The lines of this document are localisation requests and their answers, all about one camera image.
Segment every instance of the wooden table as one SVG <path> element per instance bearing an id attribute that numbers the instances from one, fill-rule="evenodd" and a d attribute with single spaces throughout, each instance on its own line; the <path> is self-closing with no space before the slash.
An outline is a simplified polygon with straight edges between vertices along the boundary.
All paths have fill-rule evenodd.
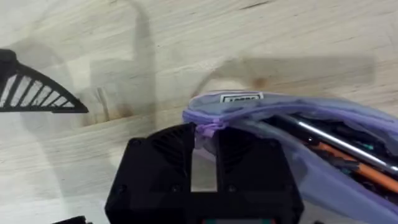
<path id="1" fill-rule="evenodd" d="M 181 122 L 198 93 L 336 96 L 398 115 L 396 0 L 0 2 L 0 48 L 89 114 L 0 114 L 2 223 L 103 213 L 124 147 Z M 197 187 L 206 187 L 212 164 Z M 352 223 L 308 205 L 304 219 Z"/>

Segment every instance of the silver pen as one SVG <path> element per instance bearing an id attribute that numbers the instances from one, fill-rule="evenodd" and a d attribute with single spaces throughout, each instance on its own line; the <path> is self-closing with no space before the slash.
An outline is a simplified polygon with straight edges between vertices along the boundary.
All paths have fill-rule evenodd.
<path id="1" fill-rule="evenodd" d="M 376 156 L 366 152 L 364 149 L 356 147 L 340 138 L 337 138 L 333 134 L 330 134 L 326 131 L 316 128 L 306 121 L 302 121 L 300 119 L 294 118 L 293 116 L 289 115 L 276 115 L 276 117 L 278 117 L 279 119 L 283 119 L 285 122 L 294 124 L 296 126 L 305 129 L 306 131 L 314 134 L 315 137 L 318 137 L 327 142 L 328 144 L 334 145 L 338 147 L 338 149 L 348 152 L 351 155 L 356 156 L 358 159 L 361 159 L 369 164 L 372 164 L 381 170 L 384 170 L 392 175 L 398 174 L 397 166 L 387 161 L 384 161 L 380 158 L 377 158 Z"/>

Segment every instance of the black electronic device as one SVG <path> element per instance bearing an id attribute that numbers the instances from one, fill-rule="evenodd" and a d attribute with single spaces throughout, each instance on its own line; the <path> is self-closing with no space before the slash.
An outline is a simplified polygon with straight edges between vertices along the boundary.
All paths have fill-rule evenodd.
<path id="1" fill-rule="evenodd" d="M 214 192 L 191 192 L 194 142 L 194 124 L 131 139 L 106 203 L 110 223 L 299 222 L 303 203 L 276 140 L 218 131 Z"/>

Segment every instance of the purple pencil case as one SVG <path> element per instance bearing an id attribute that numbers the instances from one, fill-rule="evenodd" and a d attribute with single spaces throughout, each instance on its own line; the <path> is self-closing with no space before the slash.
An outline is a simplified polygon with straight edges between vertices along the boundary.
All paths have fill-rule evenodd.
<path id="1" fill-rule="evenodd" d="M 194 97 L 183 112 L 183 120 L 198 125 L 196 148 L 205 150 L 202 155 L 208 159 L 214 160 L 215 152 L 207 147 L 207 140 L 227 126 L 277 139 L 305 200 L 367 223 L 398 223 L 396 204 L 364 188 L 290 134 L 261 122 L 275 114 L 291 113 L 342 121 L 377 137 L 392 155 L 398 156 L 398 119 L 347 100 L 261 91 L 214 91 Z"/>

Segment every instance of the label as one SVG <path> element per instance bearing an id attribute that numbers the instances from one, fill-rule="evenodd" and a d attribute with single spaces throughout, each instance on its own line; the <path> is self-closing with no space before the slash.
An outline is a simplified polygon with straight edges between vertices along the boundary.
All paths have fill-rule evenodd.
<path id="1" fill-rule="evenodd" d="M 220 97 L 220 103 L 229 103 L 235 101 L 242 100 L 260 100 L 264 99 L 264 95 L 262 93 L 246 93 L 246 94 L 224 94 Z"/>

